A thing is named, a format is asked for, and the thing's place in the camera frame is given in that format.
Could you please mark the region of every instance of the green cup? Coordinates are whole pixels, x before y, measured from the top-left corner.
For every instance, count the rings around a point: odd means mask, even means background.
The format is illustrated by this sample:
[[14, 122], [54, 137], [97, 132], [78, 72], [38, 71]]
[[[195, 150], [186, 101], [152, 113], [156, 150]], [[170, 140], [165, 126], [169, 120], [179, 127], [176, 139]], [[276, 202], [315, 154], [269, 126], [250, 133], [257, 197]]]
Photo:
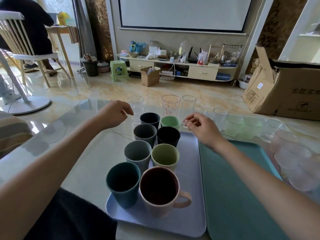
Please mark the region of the green cup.
[[153, 166], [160, 166], [175, 170], [179, 161], [179, 151], [173, 145], [159, 144], [152, 149], [151, 158]]
[[180, 130], [180, 120], [174, 116], [163, 117], [160, 121], [161, 127], [169, 126]]
[[106, 176], [106, 185], [118, 204], [128, 209], [137, 202], [140, 169], [131, 162], [122, 162], [110, 169]]

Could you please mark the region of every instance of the brown patterned wallpaper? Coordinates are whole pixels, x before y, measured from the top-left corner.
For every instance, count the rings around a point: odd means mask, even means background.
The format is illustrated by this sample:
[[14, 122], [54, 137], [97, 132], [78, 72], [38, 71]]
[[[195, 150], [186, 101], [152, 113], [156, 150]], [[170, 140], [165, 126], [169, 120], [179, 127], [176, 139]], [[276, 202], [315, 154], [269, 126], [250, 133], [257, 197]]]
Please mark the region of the brown patterned wallpaper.
[[[258, 43], [266, 48], [271, 59], [277, 60], [294, 29], [307, 0], [274, 0], [262, 28]], [[253, 60], [258, 58], [254, 50], [246, 74], [250, 71]]]
[[85, 0], [98, 60], [114, 60], [106, 0]]

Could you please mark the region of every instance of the teal tray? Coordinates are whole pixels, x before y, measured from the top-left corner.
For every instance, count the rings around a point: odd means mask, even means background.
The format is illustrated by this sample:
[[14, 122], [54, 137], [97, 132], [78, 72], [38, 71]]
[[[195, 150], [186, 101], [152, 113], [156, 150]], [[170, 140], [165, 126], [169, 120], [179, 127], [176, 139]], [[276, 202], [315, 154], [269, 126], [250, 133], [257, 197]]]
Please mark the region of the teal tray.
[[[281, 179], [257, 144], [230, 140], [262, 168]], [[207, 230], [212, 240], [289, 239], [229, 164], [199, 143]]]

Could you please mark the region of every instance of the mug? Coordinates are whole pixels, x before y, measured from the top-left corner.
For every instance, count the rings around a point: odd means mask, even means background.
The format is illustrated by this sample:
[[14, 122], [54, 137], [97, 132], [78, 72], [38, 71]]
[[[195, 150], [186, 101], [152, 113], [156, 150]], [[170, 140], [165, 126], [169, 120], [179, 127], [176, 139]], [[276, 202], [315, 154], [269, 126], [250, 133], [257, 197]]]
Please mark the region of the mug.
[[160, 120], [160, 123], [161, 123], [161, 127], [169, 126], [169, 127], [176, 128], [177, 130], [180, 129], [180, 120], [174, 116], [163, 117]]
[[158, 144], [165, 143], [177, 147], [180, 139], [180, 132], [174, 127], [165, 126], [158, 129], [157, 139]]
[[135, 140], [126, 145], [124, 155], [127, 162], [137, 165], [141, 174], [149, 168], [151, 146], [143, 140]]
[[[147, 211], [157, 218], [166, 217], [172, 208], [191, 205], [190, 193], [180, 191], [177, 176], [164, 167], [153, 167], [145, 171], [140, 180], [139, 192]], [[178, 197], [187, 200], [177, 203]]]
[[140, 124], [134, 128], [133, 134], [136, 141], [146, 141], [153, 148], [157, 137], [157, 129], [151, 124]]
[[118, 204], [128, 209], [137, 202], [140, 169], [131, 162], [122, 162], [110, 169], [106, 176], [106, 185]]
[[156, 129], [159, 128], [160, 115], [156, 113], [144, 113], [140, 116], [141, 124], [153, 125]]
[[173, 145], [159, 144], [151, 152], [153, 166], [161, 166], [175, 170], [179, 161], [179, 151]]

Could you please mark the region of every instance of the striped fabric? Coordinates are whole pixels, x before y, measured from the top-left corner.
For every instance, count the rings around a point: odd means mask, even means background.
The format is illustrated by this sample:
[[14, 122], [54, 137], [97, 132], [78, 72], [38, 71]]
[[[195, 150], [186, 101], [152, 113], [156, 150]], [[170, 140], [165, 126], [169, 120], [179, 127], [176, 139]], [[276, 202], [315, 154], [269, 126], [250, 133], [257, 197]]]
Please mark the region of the striped fabric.
[[32, 132], [25, 121], [0, 111], [0, 159], [31, 137]]

